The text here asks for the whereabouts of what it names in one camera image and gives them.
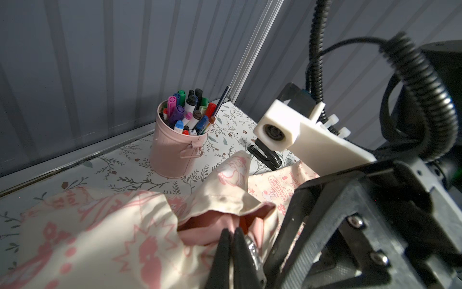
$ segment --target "green marker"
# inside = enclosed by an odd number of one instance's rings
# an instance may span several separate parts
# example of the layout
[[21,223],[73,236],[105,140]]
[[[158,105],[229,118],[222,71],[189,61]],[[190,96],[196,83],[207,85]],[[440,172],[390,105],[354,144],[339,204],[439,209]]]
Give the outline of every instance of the green marker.
[[207,107],[208,106],[208,98],[202,97],[202,103],[201,105]]
[[180,94],[180,104],[182,107],[184,107],[184,101],[186,100],[186,92],[184,90],[179,90],[178,93]]

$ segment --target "bucket handle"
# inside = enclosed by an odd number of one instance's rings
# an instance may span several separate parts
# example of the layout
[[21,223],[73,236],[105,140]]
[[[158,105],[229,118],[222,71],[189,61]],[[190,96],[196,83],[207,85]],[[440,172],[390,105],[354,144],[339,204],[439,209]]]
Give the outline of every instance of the bucket handle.
[[[198,143],[194,142],[194,144],[191,142],[187,148],[185,148],[184,150],[182,150],[180,152],[180,159],[192,159],[192,158],[200,158],[203,154],[204,154],[204,151],[202,150],[202,145],[198,144]],[[199,148],[199,151],[201,152],[200,154],[196,154],[196,155],[183,155],[184,152],[186,152],[186,150],[188,148]]]

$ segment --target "marker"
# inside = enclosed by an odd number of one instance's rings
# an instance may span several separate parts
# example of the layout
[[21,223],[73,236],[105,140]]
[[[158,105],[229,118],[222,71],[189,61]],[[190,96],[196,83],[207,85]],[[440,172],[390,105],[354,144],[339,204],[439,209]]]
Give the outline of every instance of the marker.
[[170,118],[170,116],[173,113],[173,110],[176,107],[176,98],[174,96],[170,96],[169,100],[167,100],[167,117]]
[[174,130],[179,132],[180,134],[183,133],[183,122],[181,120],[176,122]]
[[206,106],[203,106],[203,105],[199,106],[199,111],[201,112],[202,115],[205,114],[205,111],[206,111],[206,110],[207,110],[207,107],[206,107]]
[[175,107],[175,110],[173,111],[172,115],[169,117],[169,123],[173,125],[179,120],[182,120],[184,116],[184,108],[179,105]]
[[201,105],[207,107],[207,106],[208,106],[208,98],[203,97],[203,98],[202,98]]
[[221,105],[225,101],[225,97],[228,95],[230,90],[231,90],[231,88],[229,86],[226,86],[225,91],[223,91],[223,94],[221,95],[220,100],[218,101],[217,109],[215,109],[215,112],[212,114],[212,116],[217,115],[218,111],[220,110]]
[[200,131],[208,123],[208,116],[203,116],[201,120],[197,123],[196,129]]
[[213,112],[215,111],[215,108],[217,108],[216,104],[214,104],[213,102],[209,103],[205,115],[211,117],[213,115]]
[[184,110],[186,112],[194,113],[194,110],[196,108],[196,96],[195,95],[190,95],[188,96],[188,99],[186,100],[186,103],[184,104]]
[[204,127],[201,129],[199,135],[203,135],[205,132],[207,132],[209,130],[209,128],[211,128],[213,126],[214,123],[215,123],[215,118],[210,117],[208,119],[208,123],[206,125],[204,125]]
[[184,106],[184,101],[186,100],[186,92],[184,90],[179,90],[178,94],[180,94],[180,104],[181,106]]
[[180,94],[175,93],[173,96],[176,98],[176,105],[179,106],[180,105]]
[[182,121],[183,123],[188,123],[191,120],[191,118],[193,118],[193,114],[188,111],[187,113],[185,113]]
[[196,88],[196,91],[194,91],[194,94],[197,96],[197,107],[196,107],[196,109],[199,109],[199,106],[202,105],[202,89]]
[[199,111],[194,111],[193,118],[188,122],[188,126],[193,129],[196,124],[201,120],[202,115]]

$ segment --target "metal frame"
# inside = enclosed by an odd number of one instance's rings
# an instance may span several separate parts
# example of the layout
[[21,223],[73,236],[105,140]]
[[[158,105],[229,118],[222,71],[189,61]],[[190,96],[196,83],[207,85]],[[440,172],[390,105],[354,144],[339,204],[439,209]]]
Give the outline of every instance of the metal frame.
[[150,123],[104,141],[75,150],[68,154],[44,161],[38,165],[11,173],[0,178],[0,198],[31,184],[49,178],[62,171],[94,159],[154,132],[156,123]]
[[244,82],[249,75],[255,59],[257,58],[260,49],[265,42],[266,36],[273,26],[274,20],[279,13],[279,9],[284,3],[284,0],[269,0],[263,10],[263,13],[258,20],[257,26],[252,34],[252,38],[247,45],[247,48],[242,56],[241,62],[237,67],[236,73],[231,81],[231,91],[229,99],[234,103],[241,92]]

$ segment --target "marker cap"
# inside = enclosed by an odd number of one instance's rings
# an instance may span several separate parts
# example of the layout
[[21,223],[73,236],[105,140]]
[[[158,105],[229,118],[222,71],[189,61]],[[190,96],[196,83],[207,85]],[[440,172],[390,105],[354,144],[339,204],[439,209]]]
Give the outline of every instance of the marker cap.
[[180,104],[181,106],[184,106],[184,101],[186,100],[186,92],[184,90],[179,90],[178,94],[180,95]]
[[196,129],[202,129],[208,122],[208,116],[203,116],[201,120],[197,123]]
[[169,118],[169,123],[174,124],[177,121],[182,120],[183,116],[184,116],[184,107],[179,105],[179,106],[175,107],[172,115]]
[[188,105],[196,105],[196,96],[195,95],[188,96],[188,100],[186,100],[186,103]]
[[162,114],[164,115],[164,120],[167,120],[167,119],[168,119],[168,116],[167,116],[167,109],[166,109],[166,108],[164,108],[164,109],[162,110]]
[[183,133],[183,122],[181,120],[176,122],[174,130]]
[[167,100],[167,117],[170,118],[170,116],[173,113],[173,110],[176,107],[176,97],[170,96],[169,99]]
[[176,105],[179,106],[180,105],[180,94],[175,93],[173,96],[176,98]]
[[216,104],[214,104],[213,102],[209,103],[205,115],[211,117],[213,112],[215,111],[215,108],[217,108]]
[[202,89],[196,88],[194,94],[197,96],[197,108],[199,108],[202,103]]
[[205,114],[206,110],[207,110],[206,106],[204,106],[204,105],[199,106],[199,111],[201,112],[202,115]]
[[202,118],[202,114],[200,111],[194,111],[193,118],[188,122],[188,126],[193,129],[199,120]]
[[201,105],[205,105],[205,107],[208,106],[208,98],[202,98]]

